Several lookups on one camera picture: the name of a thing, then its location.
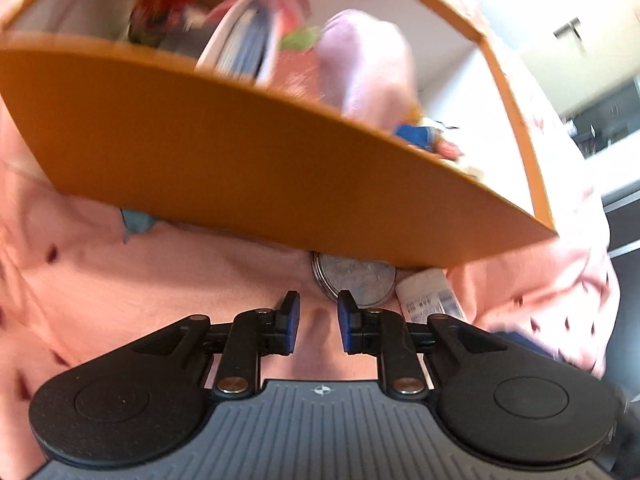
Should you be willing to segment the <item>white labelled bottle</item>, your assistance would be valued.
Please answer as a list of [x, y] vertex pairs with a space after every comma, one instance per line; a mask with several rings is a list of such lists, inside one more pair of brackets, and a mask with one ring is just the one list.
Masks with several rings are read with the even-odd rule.
[[395, 292], [407, 322], [425, 324], [432, 314], [446, 314], [466, 322], [466, 315], [442, 269], [412, 274], [396, 285]]

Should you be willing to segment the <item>round silver tin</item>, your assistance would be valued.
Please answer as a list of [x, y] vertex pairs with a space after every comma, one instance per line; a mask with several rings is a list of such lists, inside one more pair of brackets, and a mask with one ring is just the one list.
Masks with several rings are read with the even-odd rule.
[[361, 309], [377, 307], [393, 295], [397, 270], [385, 262], [320, 254], [310, 254], [314, 279], [333, 301], [342, 290], [348, 290]]

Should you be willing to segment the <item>pink printed duvet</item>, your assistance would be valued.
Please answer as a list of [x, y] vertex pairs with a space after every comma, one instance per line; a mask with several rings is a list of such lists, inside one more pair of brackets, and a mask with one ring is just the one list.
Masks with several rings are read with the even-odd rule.
[[[48, 32], [128, 41], [136, 0], [61, 0]], [[516, 206], [521, 169], [488, 65], [413, 4], [276, 0], [281, 38], [347, 9], [398, 26], [416, 64], [407, 124], [439, 122], [445, 164]], [[551, 240], [442, 269], [466, 322], [432, 314], [426, 396], [386, 396], [344, 351], [337, 301], [305, 250], [68, 195], [1, 97], [1, 474], [6, 479], [620, 479], [623, 408], [600, 376], [618, 287], [577, 148], [525, 66], [486, 32], [544, 180]], [[157, 48], [152, 50], [169, 53]], [[300, 295], [295, 348], [264, 356], [256, 396], [213, 396], [210, 326]]]

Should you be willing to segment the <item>orange blue plush doll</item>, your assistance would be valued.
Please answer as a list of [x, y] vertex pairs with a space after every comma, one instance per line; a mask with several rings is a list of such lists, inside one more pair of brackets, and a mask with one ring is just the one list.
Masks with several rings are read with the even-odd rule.
[[432, 122], [431, 119], [420, 124], [407, 124], [404, 122], [397, 126], [394, 135], [413, 145], [415, 148], [432, 153], [442, 159], [456, 162], [462, 151], [454, 142], [446, 139], [445, 129], [439, 122]]

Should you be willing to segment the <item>pink green plush strawberry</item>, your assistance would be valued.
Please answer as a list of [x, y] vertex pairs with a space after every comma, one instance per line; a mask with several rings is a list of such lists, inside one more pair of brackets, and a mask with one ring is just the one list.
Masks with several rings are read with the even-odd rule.
[[321, 99], [319, 58], [316, 45], [320, 28], [299, 27], [280, 40], [276, 68], [270, 87], [292, 99], [317, 102]]

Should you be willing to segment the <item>light pink cloth pouch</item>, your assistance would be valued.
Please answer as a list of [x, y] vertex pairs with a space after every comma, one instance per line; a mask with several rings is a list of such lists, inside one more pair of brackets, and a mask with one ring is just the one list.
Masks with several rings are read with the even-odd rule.
[[324, 24], [316, 45], [322, 102], [344, 117], [393, 131], [416, 104], [416, 64], [397, 25], [347, 9]]

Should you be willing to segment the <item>pink grey wallet pouch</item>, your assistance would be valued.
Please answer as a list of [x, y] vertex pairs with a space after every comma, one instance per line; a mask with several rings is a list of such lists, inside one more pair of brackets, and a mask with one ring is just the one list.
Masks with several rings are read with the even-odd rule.
[[276, 68], [281, 32], [276, 0], [238, 0], [210, 36], [195, 70], [265, 87]]

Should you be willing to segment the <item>orange cardboard box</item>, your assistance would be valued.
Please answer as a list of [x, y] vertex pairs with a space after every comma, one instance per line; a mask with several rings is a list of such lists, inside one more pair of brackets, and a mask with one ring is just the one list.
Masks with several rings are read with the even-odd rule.
[[147, 47], [48, 32], [61, 0], [1, 0], [1, 96], [58, 192], [285, 246], [457, 266], [555, 237], [532, 140], [484, 29], [454, 0], [413, 4], [476, 44], [506, 111], [525, 206], [329, 107], [199, 73]]

